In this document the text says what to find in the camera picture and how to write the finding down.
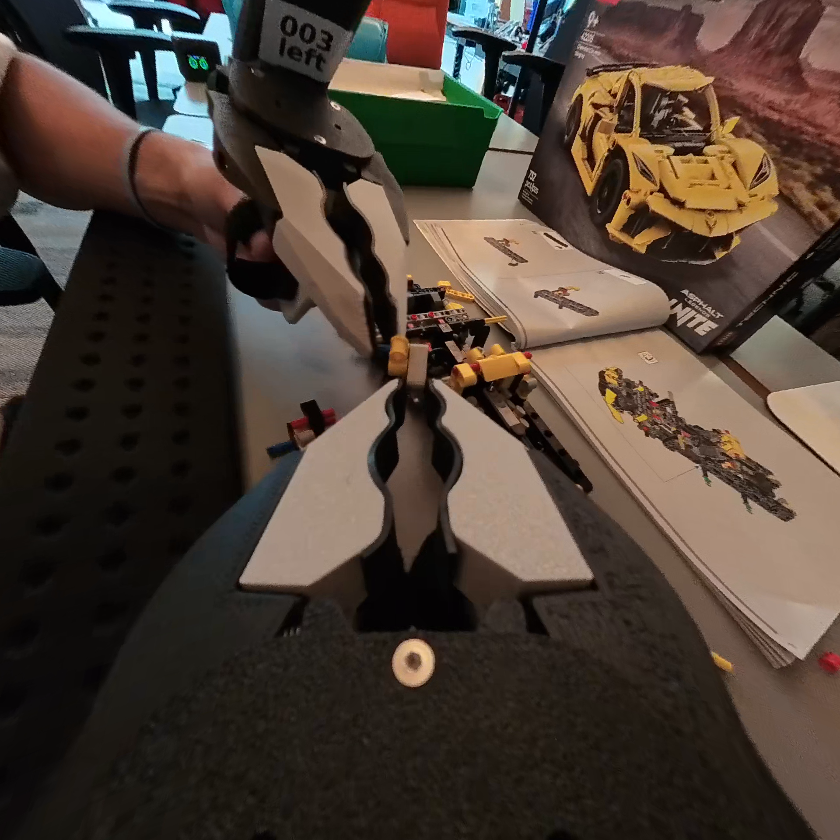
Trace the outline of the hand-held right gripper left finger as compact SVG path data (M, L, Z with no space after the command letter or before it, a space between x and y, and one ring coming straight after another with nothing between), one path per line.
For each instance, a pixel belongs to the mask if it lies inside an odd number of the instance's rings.
M390 380L311 443L238 585L361 601L403 583L392 493L405 392Z

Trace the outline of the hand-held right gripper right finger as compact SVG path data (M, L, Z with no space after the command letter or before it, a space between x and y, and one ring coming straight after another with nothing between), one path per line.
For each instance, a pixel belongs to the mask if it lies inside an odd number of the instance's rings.
M435 468L445 486L442 523L458 555L456 586L476 606L582 590L593 572L530 452L441 381L436 442L453 465Z

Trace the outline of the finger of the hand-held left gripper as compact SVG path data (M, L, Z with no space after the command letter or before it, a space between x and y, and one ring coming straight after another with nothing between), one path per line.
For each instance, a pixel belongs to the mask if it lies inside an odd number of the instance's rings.
M406 324L407 249L410 240L404 195L381 153L343 187L349 203L351 252L366 295L371 329L384 339Z
M365 290L351 252L350 206L339 179L331 190L315 171L288 154L257 146L257 158L280 210L272 235L276 255L298 283L293 301L281 305L290 323L311 307L320 310L359 355L375 356L380 341L371 329Z

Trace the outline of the small yellow grey lego connector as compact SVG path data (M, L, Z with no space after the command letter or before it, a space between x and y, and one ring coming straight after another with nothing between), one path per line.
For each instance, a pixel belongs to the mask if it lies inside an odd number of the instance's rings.
M411 342L404 335L391 338L386 373L404 381L408 391L419 396L427 383L428 359L431 345L426 341Z

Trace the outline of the black yellow lego car chassis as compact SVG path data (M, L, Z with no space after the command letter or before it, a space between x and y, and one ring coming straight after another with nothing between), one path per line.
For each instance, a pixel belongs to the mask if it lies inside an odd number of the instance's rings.
M488 343L491 325L506 317L472 315L463 301L442 299L437 286L422 287L411 275L406 280L406 337L431 345L427 382L440 380L449 386L590 494L592 482L532 405L537 381L531 354ZM389 348L390 342L383 340L377 347L376 359L384 371Z

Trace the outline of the person's left forearm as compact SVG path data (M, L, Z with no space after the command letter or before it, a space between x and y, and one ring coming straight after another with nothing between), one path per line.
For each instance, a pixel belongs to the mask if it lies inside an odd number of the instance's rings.
M56 207L139 216L129 157L140 126L2 38L2 209L19 192Z

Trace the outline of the open lego instruction booklet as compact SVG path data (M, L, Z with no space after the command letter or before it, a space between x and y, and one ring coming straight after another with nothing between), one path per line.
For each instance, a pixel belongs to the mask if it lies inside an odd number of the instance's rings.
M663 329L666 294L524 219L415 222L776 665L838 618L838 475Z

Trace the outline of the lego set cardboard box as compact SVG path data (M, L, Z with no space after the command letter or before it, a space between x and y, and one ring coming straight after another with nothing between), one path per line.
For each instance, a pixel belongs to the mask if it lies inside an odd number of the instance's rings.
M838 2L585 9L519 201L734 350L838 258Z

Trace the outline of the person's left hand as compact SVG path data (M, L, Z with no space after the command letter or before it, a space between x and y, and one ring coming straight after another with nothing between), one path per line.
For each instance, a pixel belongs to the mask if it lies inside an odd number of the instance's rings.
M222 176L210 150L149 132L140 141L133 172L135 194L150 220L226 256L228 216L246 196Z

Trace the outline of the green plastic bin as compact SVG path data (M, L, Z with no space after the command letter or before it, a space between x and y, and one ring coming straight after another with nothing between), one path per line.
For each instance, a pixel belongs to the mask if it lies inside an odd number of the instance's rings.
M370 135L400 186L470 188L501 108L441 69L345 59L329 95Z

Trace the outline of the black device green lights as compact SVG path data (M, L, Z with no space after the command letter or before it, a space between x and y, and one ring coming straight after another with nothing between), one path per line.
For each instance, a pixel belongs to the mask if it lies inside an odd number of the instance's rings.
M221 64L220 49L215 41L173 33L171 44L178 69L187 82L207 83L211 72Z

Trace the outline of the orange bag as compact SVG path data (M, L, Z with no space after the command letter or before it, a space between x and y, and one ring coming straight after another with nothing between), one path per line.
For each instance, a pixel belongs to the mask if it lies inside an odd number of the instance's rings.
M388 24L390 60L443 50L449 1L371 1L366 16Z

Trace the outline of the black round stool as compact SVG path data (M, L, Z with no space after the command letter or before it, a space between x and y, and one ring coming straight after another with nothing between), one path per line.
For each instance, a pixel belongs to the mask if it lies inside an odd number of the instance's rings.
M501 54L506 51L517 50L517 45L488 30L471 26L456 26L450 30L450 34L456 42L453 77L455 79L460 78L465 47L481 47L485 56L485 75L481 95L487 100L493 101L496 96Z
M99 57L108 98L121 112L136 119L137 101L133 92L131 60L139 56L143 81L154 119L161 116L156 54L174 51L172 36L164 31L168 24L175 32L200 34L205 19L191 6L174 2L106 2L108 10L131 19L131 28L99 24L73 24L63 31L64 40L95 51Z
M505 51L501 54L501 57L508 65L520 68L519 77L507 110L507 115L512 119L516 116L518 100L523 90L522 80L526 77L526 74L529 73L532 77L538 78L542 84L539 120L537 121L537 128L531 129L532 133L539 136L551 111L566 65L546 56L536 55L521 49Z

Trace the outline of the dark blue office chair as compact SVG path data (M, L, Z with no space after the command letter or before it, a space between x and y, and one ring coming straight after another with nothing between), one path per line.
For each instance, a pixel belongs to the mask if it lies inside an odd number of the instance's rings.
M1 219L1 306L11 308L44 301L56 310L62 288L23 229L8 213Z

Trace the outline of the white rounded pad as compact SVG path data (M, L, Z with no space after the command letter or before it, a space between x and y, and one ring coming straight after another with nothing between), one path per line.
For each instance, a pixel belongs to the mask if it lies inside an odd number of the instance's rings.
M780 424L839 473L839 381L771 392L766 404Z

